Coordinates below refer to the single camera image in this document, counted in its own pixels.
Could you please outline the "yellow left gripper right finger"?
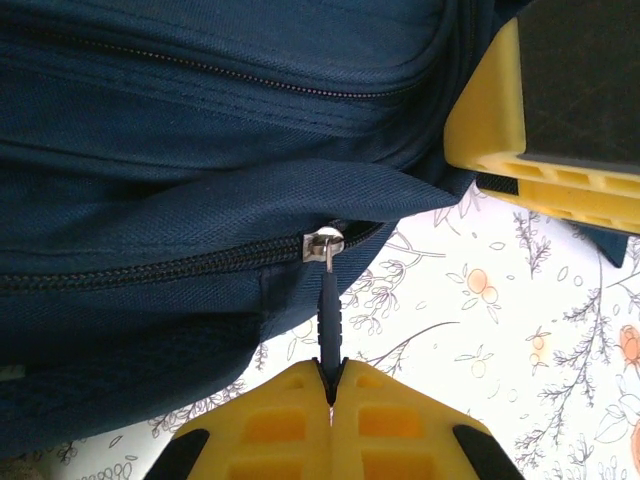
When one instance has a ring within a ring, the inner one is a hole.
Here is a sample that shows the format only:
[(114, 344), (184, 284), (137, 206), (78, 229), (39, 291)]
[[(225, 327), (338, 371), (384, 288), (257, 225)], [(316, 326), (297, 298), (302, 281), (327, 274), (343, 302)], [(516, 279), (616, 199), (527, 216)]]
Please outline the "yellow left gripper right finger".
[(348, 360), (333, 406), (333, 479), (521, 479), (481, 422)]

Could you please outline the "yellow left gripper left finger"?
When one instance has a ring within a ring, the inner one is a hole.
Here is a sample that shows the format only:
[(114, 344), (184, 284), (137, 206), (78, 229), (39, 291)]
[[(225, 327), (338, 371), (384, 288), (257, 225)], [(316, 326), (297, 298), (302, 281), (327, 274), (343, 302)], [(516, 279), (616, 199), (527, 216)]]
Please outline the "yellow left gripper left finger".
[(271, 380), (180, 427), (147, 479), (329, 479), (330, 410), (318, 362)]

